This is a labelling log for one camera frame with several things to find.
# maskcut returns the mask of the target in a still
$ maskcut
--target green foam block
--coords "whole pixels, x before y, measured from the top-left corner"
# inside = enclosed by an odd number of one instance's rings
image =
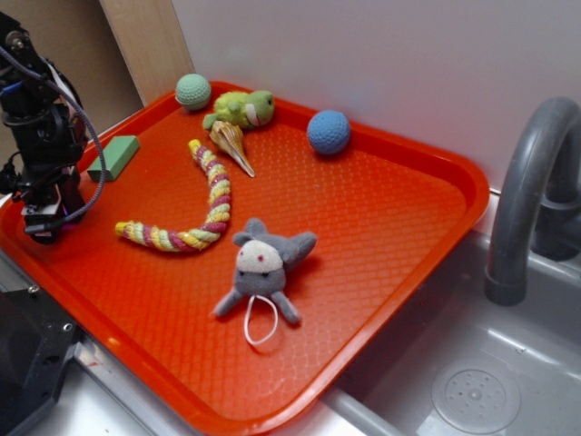
[[[103,150],[105,156],[105,181],[112,182],[129,163],[133,155],[139,150],[137,136],[115,136]],[[99,181],[101,175],[101,161],[97,157],[87,170],[91,179]]]

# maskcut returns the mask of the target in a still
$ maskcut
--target spiral shell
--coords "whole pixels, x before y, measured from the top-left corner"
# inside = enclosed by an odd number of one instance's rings
[[[216,121],[210,130],[210,139],[220,150],[229,154],[250,177],[254,177],[255,172],[244,153],[244,134],[238,125]]]

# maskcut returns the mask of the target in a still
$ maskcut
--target tray rim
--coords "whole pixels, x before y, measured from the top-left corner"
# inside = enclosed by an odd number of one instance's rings
[[[214,90],[227,92],[230,90],[241,90],[249,92],[246,88],[224,82],[211,82],[212,93]],[[284,118],[284,123],[304,130],[309,120],[318,111],[295,103],[284,101],[275,97],[276,112],[275,119]],[[144,107],[139,112],[131,115],[120,124],[100,135],[100,141],[106,146],[116,135],[134,134],[138,135],[154,122],[163,119],[180,105],[174,98],[174,92],[159,98],[153,104]],[[208,431],[211,434],[255,434],[274,430],[287,421],[304,413],[309,405],[332,384],[349,362],[354,359],[375,334],[379,332],[395,311],[414,293],[429,274],[444,260],[460,240],[469,232],[470,228],[482,216],[487,208],[489,197],[489,186],[483,172],[468,158],[446,150],[436,148],[432,145],[424,144],[415,140],[405,138],[396,134],[381,131],[368,127],[364,124],[350,122],[351,141],[359,150],[374,154],[373,149],[377,143],[389,143],[393,145],[393,153],[389,159],[396,164],[402,164],[422,173],[430,174],[438,179],[448,181],[455,185],[464,195],[466,201],[466,211],[448,233],[434,246],[421,263],[412,273],[394,290],[389,299],[373,313],[356,334],[343,345],[340,351],[328,362],[317,376],[312,380],[307,389],[303,390],[295,399],[289,402],[282,410],[274,411],[259,419],[246,421],[233,421],[222,417],[213,411],[207,404],[199,399],[194,392],[187,390],[174,377],[166,371],[161,364],[149,354],[141,350],[141,347],[121,329],[109,325],[111,322],[105,318],[99,320],[98,314],[84,310],[83,305],[91,305],[88,301],[77,301],[74,306],[79,314],[82,314],[86,323],[94,325],[99,322],[101,337],[123,338],[123,344],[133,344],[133,347],[115,347],[110,343],[103,343],[103,346],[111,352],[117,359],[125,364],[135,375],[142,380],[150,389],[163,398],[172,408],[174,408],[192,427],[200,431]],[[419,160],[418,157],[428,157],[428,161]],[[79,168],[86,169],[96,157],[96,149],[93,144],[87,146],[84,157],[79,162]],[[24,271],[28,272],[25,264],[35,266],[36,271],[31,274],[34,280],[41,284],[50,292],[51,288],[71,288],[65,280],[59,280],[51,276],[47,271],[42,271],[42,263],[31,262],[26,259],[25,253],[21,253],[20,247],[9,238],[4,232],[7,216],[20,213],[21,205],[6,202],[0,208],[0,247],[5,249],[16,263]]]

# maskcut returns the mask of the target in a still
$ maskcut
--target drain cover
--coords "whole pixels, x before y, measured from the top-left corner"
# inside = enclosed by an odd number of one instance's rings
[[[500,365],[470,359],[444,368],[432,385],[432,401],[452,427],[487,434],[504,429],[517,417],[520,392]]]

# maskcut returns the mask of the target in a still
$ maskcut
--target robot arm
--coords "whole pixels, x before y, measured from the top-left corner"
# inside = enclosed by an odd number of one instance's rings
[[[52,243],[65,223],[82,219],[103,189],[104,177],[88,204],[78,190],[76,164],[87,145],[85,128],[102,158],[103,153],[74,88],[36,53],[20,24],[1,12],[0,105],[18,148],[0,171],[0,193],[24,202],[26,233]],[[17,154],[21,173],[13,164]]]

